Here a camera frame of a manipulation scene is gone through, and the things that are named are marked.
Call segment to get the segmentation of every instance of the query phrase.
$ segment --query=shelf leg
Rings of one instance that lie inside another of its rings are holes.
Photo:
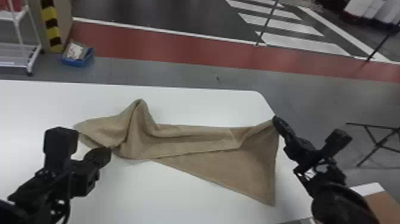
[[[17,32],[18,41],[21,46],[22,56],[27,59],[26,64],[28,64],[28,55],[25,51],[24,42],[22,41],[20,25],[15,17],[14,5],[13,5],[12,0],[8,0],[8,5],[10,6],[12,21],[14,22],[15,31]]]
[[[35,21],[33,20],[33,15],[32,15],[32,12],[30,10],[30,7],[29,7],[29,4],[28,4],[27,0],[25,0],[25,4],[28,6],[28,13],[29,13],[29,17],[30,17],[30,22],[32,23],[33,31],[35,32],[35,35],[36,35],[37,44],[39,45],[40,44],[40,38],[39,38],[38,29],[36,28]]]

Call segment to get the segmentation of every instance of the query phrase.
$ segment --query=table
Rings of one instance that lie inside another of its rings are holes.
[[[252,91],[159,88],[0,80],[0,198],[43,166],[43,133],[54,126],[119,113],[143,98],[157,123],[207,126],[255,125],[274,116]],[[311,217],[311,198],[277,153],[276,205],[152,161],[113,156],[96,188],[72,200],[69,223],[280,223]],[[79,144],[73,158],[88,149]]]

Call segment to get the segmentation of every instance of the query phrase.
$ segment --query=white line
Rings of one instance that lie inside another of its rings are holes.
[[[265,22],[267,21],[267,18],[259,17],[259,16],[255,16],[255,15],[247,15],[247,14],[243,14],[243,13],[239,13],[239,15],[247,23],[256,24],[256,25],[260,25],[260,26],[265,25]],[[313,35],[318,35],[318,36],[324,36],[322,33],[320,33],[318,30],[316,30],[315,28],[313,28],[311,26],[306,26],[306,25],[298,24],[298,23],[288,23],[288,22],[280,21],[280,20],[271,19],[270,22],[268,23],[268,27],[290,30],[290,31],[299,32],[299,33],[307,33],[307,34],[313,34]]]
[[[210,35],[188,33],[188,32],[181,32],[181,31],[174,31],[174,30],[164,30],[164,29],[158,29],[158,28],[152,28],[152,27],[137,26],[137,25],[123,24],[123,23],[115,23],[115,22],[107,22],[107,21],[101,21],[101,20],[91,20],[89,18],[81,18],[81,17],[73,17],[73,18],[74,18],[74,21],[79,21],[79,22],[83,22],[83,23],[94,23],[94,24],[122,27],[122,28],[128,28],[128,29],[153,31],[153,32],[158,32],[158,33],[169,33],[169,34],[174,34],[174,35],[191,36],[194,38],[204,38],[204,39],[211,39],[211,40],[216,40],[216,41],[245,43],[245,44],[250,44],[250,45],[255,44],[254,41],[244,41],[244,40],[232,39],[232,38],[221,38],[218,36],[210,36]]]
[[[274,5],[275,1],[271,1],[271,0],[250,0],[253,2],[259,2],[259,3],[264,3],[264,4],[269,4],[269,5]]]
[[[271,9],[267,8],[267,7],[252,5],[252,4],[238,2],[238,1],[234,1],[234,0],[226,0],[226,1],[229,3],[230,6],[235,7],[235,8],[242,8],[244,10],[250,10],[250,11],[255,11],[255,12],[259,12],[259,13],[267,13],[267,14],[271,13]],[[279,16],[287,17],[287,18],[293,18],[295,20],[301,20],[301,18],[299,18],[294,13],[290,13],[290,12],[282,11],[282,10],[275,10],[274,15],[279,15]]]
[[[345,32],[344,30],[342,30],[341,28],[337,27],[336,25],[334,25],[333,23],[329,22],[328,20],[326,20],[325,18],[323,18],[322,16],[318,15],[317,13],[315,13],[313,10],[309,9],[309,8],[305,8],[305,7],[298,7],[300,8],[302,11],[304,11],[305,13],[307,13],[308,15],[312,16],[314,19],[320,21],[321,23],[323,23],[325,26],[329,27],[331,30],[335,31],[338,35],[341,35],[343,38],[345,38],[346,40],[348,40],[350,43],[354,44],[355,46],[357,46],[359,49],[361,49],[362,51],[364,51],[366,54],[370,55],[374,49],[370,48],[368,45],[362,43],[361,41],[359,41],[357,38],[353,37],[352,35],[350,35],[349,33]],[[385,56],[383,56],[381,53],[377,52],[374,55],[374,58],[380,60],[380,61],[384,61],[384,62],[390,62],[389,59],[387,59]]]
[[[357,193],[361,194],[362,196],[367,196],[370,194],[375,194],[378,192],[385,191],[385,189],[383,189],[382,186],[376,182],[363,184],[363,185],[359,185],[359,186],[353,186],[351,189],[353,191],[356,191]]]
[[[282,46],[285,48],[294,48],[306,51],[315,51],[328,54],[351,56],[341,47],[333,43],[311,41],[307,39],[293,38],[290,36],[275,35],[272,33],[264,33],[262,35],[262,40],[267,45],[272,45],[272,46]]]

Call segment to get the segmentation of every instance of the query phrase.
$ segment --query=beige towel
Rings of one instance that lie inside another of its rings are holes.
[[[75,129],[88,147],[103,145],[121,157],[151,159],[274,204],[278,134],[271,120],[234,128],[158,125],[139,99],[118,115],[89,119]]]

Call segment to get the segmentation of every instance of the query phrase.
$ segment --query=white object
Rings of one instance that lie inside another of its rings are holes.
[[[352,15],[362,17],[373,1],[374,0],[350,0],[345,11]]]
[[[384,0],[374,0],[363,16],[365,18],[373,18],[385,2]]]
[[[0,11],[0,21],[11,21],[14,24],[19,44],[0,43],[0,67],[25,67],[28,74],[32,74],[33,64],[42,49],[32,13],[30,12],[26,0],[25,6],[20,12],[14,11],[12,0],[7,1],[10,6],[10,12]],[[27,13],[32,22],[33,30],[35,31],[37,45],[26,45],[23,42],[20,21]]]
[[[0,80],[0,96],[2,200],[43,166],[46,129],[117,114],[138,98],[157,123],[233,127],[274,116],[253,91]],[[96,188],[72,200],[70,223],[269,224],[310,217],[311,197],[283,147],[280,138],[274,207],[152,161],[113,156]],[[87,151],[80,144],[74,158]]]
[[[387,0],[381,9],[379,9],[375,18],[384,23],[392,23],[399,12],[400,0]]]

